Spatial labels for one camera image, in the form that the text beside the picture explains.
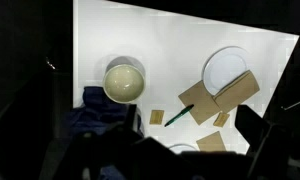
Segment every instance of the brown cardboard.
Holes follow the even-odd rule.
[[[150,124],[160,125],[162,123],[163,114],[164,114],[163,110],[152,110],[151,117],[150,117]]]
[[[198,125],[220,111],[202,81],[180,94],[179,98],[186,107],[194,104],[190,114]]]
[[[218,118],[214,121],[213,125],[218,127],[223,127],[224,124],[227,122],[230,114],[226,113],[219,113]]]
[[[220,132],[215,132],[197,141],[200,151],[226,151]]]
[[[259,90],[258,83],[249,70],[222,89],[213,98],[221,111],[228,113]]]

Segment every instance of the dark blue fabric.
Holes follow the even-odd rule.
[[[66,114],[66,125],[69,127],[70,136],[85,131],[94,131],[101,135],[111,123],[124,121],[127,106],[110,100],[102,87],[85,87],[82,98],[85,106],[73,109]],[[140,125],[141,118],[138,116],[138,128]],[[125,178],[114,166],[107,166],[101,169],[99,179],[122,180]]]

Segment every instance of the dark object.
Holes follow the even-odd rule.
[[[164,127],[169,126],[170,124],[172,124],[173,122],[175,122],[177,119],[179,119],[181,116],[183,116],[184,114],[186,114],[187,112],[189,112],[192,108],[194,107],[193,104],[185,107],[179,114],[177,114],[175,117],[173,117],[170,121],[168,121]]]
[[[132,130],[135,109],[135,105],[130,105],[125,122],[101,136],[93,132],[76,135],[54,179],[96,179],[100,168],[110,164],[127,179],[284,179],[287,168],[291,167],[289,160],[298,153],[298,149],[292,146],[293,136],[285,127],[266,126],[265,122],[258,125],[258,128],[266,127],[264,134],[258,134],[262,136],[261,142],[259,138],[252,138],[257,131],[243,132],[251,146],[258,148],[254,156],[234,152],[184,152],[176,155],[154,139],[143,139]],[[249,111],[252,110],[247,106],[240,106],[238,114],[251,114]],[[236,125],[242,125],[243,120],[237,119]]]

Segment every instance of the small cardboard square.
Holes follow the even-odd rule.
[[[150,117],[150,124],[161,124],[163,119],[163,110],[152,110]]]
[[[198,125],[220,111],[218,105],[204,87],[202,81],[199,81],[194,86],[180,94],[179,98],[186,107],[194,104],[190,114]]]
[[[249,70],[216,94],[214,100],[221,111],[228,113],[259,90],[259,85]]]
[[[220,132],[215,132],[197,141],[200,151],[226,151]]]
[[[227,122],[229,116],[230,115],[226,113],[219,113],[218,118],[216,119],[216,121],[214,121],[213,125],[218,127],[223,127],[224,124]]]

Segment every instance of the pen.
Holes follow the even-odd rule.
[[[177,114],[175,117],[173,117],[170,121],[168,121],[164,127],[169,126],[170,124],[172,124],[173,122],[175,122],[178,118],[180,118],[181,116],[183,116],[184,114],[186,114],[187,112],[189,112],[192,108],[193,108],[193,104],[187,106],[186,108],[184,108],[179,114]]]

